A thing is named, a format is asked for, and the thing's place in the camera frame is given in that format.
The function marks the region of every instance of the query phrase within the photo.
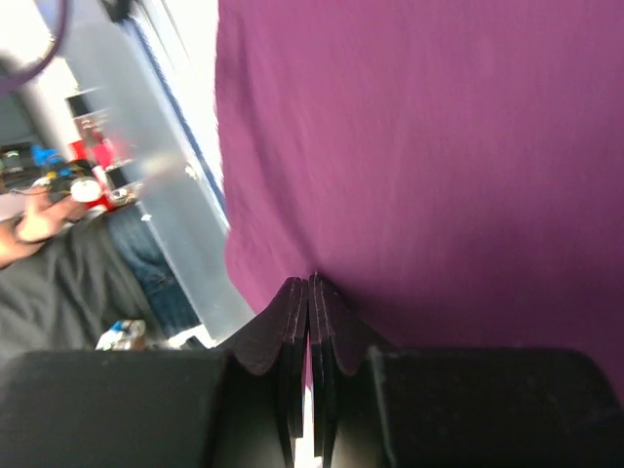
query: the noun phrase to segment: blue jeans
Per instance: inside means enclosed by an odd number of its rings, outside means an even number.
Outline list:
[[[106,227],[169,338],[201,322],[141,216],[137,207],[129,206],[109,215]]]

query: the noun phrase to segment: white round object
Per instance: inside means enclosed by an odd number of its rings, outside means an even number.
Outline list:
[[[80,177],[71,182],[71,198],[80,203],[91,203],[101,197],[99,182],[92,177]]]

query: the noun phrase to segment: purple cloth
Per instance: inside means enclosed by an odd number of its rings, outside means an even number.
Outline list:
[[[397,343],[578,349],[624,396],[624,2],[219,3],[256,311],[318,270]]]

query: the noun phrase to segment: person's arm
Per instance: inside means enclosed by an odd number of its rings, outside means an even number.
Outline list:
[[[70,196],[52,204],[47,193],[31,192],[21,221],[12,218],[0,223],[0,268],[36,253],[68,219],[78,219],[85,211]]]

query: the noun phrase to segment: person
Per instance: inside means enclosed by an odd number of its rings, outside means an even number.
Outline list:
[[[94,349],[120,320],[144,321],[149,341],[200,325],[137,206],[86,212],[71,196],[52,204],[32,192],[22,214],[0,223],[0,364]]]

